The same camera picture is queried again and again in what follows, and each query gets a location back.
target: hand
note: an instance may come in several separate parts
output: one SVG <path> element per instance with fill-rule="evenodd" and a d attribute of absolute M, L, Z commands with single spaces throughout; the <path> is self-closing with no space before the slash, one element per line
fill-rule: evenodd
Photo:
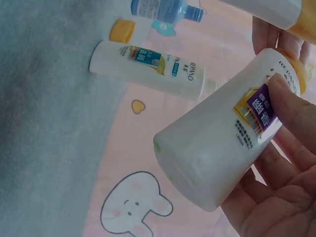
<path fill-rule="evenodd" d="M 256 17 L 252 19 L 252 43 L 256 55 L 265 48 L 277 46 L 293 58 L 300 59 L 304 65 L 311 51 L 309 43 Z"/>
<path fill-rule="evenodd" d="M 316 236 L 316 106 L 288 90 L 275 75 L 268 83 L 273 109 L 284 127 L 255 162 L 264 185 L 249 170 L 222 204 L 241 237 Z"/>

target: purple label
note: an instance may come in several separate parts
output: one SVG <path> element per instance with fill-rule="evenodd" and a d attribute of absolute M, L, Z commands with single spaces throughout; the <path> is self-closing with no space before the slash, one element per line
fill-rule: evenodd
<path fill-rule="evenodd" d="M 256 93 L 247 101 L 258 118 L 263 131 L 266 131 L 271 123 L 276 119 L 269 97 L 269 89 L 266 84 L 258 89 Z"/>

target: gray fabric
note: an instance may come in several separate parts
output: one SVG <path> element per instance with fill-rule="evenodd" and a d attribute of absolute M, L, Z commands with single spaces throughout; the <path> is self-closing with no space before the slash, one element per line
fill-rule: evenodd
<path fill-rule="evenodd" d="M 0 0 L 1 237 L 82 235 L 125 88 L 89 60 L 129 4 Z"/>

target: yellow bottle cap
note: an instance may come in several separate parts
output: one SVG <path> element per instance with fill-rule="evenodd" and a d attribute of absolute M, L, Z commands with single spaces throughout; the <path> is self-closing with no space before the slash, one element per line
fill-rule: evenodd
<path fill-rule="evenodd" d="M 297 78 L 300 83 L 301 94 L 304 94 L 306 92 L 307 81 L 308 81 L 306 68 L 304 67 L 304 65 L 302 64 L 300 60 L 294 59 L 293 57 L 291 57 L 291 55 L 288 52 L 286 52 L 286 50 L 277 48 L 276 51 L 282 54 L 294 68 Z"/>
<path fill-rule="evenodd" d="M 119 19 L 111 30 L 110 41 L 128 43 L 134 34 L 135 26 L 134 21 Z"/>

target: white plastic bottle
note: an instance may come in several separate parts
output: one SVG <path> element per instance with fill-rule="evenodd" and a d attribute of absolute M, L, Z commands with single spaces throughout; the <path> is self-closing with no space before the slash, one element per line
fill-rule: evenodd
<path fill-rule="evenodd" d="M 316 44 L 315 0 L 219 0 Z"/>
<path fill-rule="evenodd" d="M 298 60 L 263 50 L 227 84 L 154 137 L 159 165 L 188 200 L 214 211 L 281 127 L 266 82 L 276 73 L 305 90 Z"/>
<path fill-rule="evenodd" d="M 90 71 L 192 101 L 216 90 L 216 82 L 205 79 L 204 67 L 194 62 L 116 42 L 96 47 Z"/>

